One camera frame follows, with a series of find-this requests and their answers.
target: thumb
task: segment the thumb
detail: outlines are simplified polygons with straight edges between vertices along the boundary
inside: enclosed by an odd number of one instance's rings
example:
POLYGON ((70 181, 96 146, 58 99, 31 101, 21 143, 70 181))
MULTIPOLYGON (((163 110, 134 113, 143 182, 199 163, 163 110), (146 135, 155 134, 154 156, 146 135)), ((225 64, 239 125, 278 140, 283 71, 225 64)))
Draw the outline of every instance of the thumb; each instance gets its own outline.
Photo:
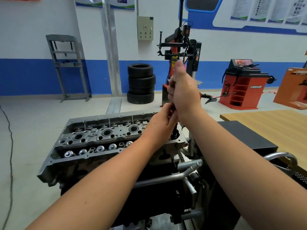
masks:
POLYGON ((169 123, 168 123, 167 126, 173 129, 175 127, 175 125, 178 123, 178 121, 179 121, 178 113, 175 111, 175 112, 173 112, 172 116, 170 117, 169 123))
POLYGON ((185 79, 187 72, 185 70, 185 65, 183 64, 182 60, 176 62, 174 74, 176 77, 176 82, 180 82, 185 79))

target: person's right arm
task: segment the person's right arm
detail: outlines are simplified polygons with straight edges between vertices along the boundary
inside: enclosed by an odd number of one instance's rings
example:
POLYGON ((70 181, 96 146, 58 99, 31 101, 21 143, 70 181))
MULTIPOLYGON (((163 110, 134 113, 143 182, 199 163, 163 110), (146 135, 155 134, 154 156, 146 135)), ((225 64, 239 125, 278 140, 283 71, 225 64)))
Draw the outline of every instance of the person's right arm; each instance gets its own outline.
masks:
POLYGON ((307 229, 307 191, 206 114, 182 61, 168 88, 217 181, 254 229, 307 229))

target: orange machine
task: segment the orange machine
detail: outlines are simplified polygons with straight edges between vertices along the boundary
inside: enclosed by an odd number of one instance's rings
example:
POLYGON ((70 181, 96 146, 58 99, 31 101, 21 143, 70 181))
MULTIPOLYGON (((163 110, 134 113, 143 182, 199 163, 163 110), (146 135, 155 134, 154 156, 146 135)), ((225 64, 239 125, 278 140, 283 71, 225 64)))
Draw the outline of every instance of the orange machine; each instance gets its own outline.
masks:
POLYGON ((307 68, 289 68, 273 102, 299 110, 306 110, 307 68))
POLYGON ((235 110, 258 109, 266 83, 273 83, 275 78, 256 66, 252 60, 232 59, 222 78, 225 81, 219 103, 235 110))

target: person's right hand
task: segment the person's right hand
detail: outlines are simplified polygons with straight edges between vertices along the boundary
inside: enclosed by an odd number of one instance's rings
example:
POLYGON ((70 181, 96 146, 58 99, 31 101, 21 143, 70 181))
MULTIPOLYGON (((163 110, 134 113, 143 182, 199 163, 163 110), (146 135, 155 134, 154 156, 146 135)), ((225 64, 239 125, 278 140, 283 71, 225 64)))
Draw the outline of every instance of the person's right hand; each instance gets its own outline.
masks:
POLYGON ((192 117, 192 114, 202 110, 201 98, 196 80, 186 73, 182 60, 176 62, 174 74, 176 82, 171 77, 167 88, 168 98, 175 104, 179 120, 186 125, 186 121, 192 117))

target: blue and white wall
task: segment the blue and white wall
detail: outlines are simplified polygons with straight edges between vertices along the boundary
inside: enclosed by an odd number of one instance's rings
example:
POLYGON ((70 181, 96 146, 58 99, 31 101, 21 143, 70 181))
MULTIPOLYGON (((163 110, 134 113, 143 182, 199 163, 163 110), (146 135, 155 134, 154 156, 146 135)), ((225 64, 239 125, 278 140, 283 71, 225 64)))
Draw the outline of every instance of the blue and white wall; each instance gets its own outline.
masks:
MULTIPOLYGON (((168 61, 157 56, 156 44, 159 31, 165 38, 178 27, 178 7, 179 0, 139 0, 139 15, 154 17, 153 42, 138 42, 136 10, 114 10, 123 93, 128 91, 127 66, 140 62, 153 65, 156 90, 161 90, 168 61)), ((47 34, 76 36, 92 94, 111 94, 100 9, 75 6, 73 0, 0 0, 0 96, 61 93, 47 34)), ((192 29, 190 38, 203 43, 197 72, 201 89, 221 88, 232 58, 259 63, 278 79, 271 86, 280 84, 288 67, 302 67, 306 61, 304 35, 192 29)), ((83 92, 78 69, 62 73, 68 93, 83 92)))

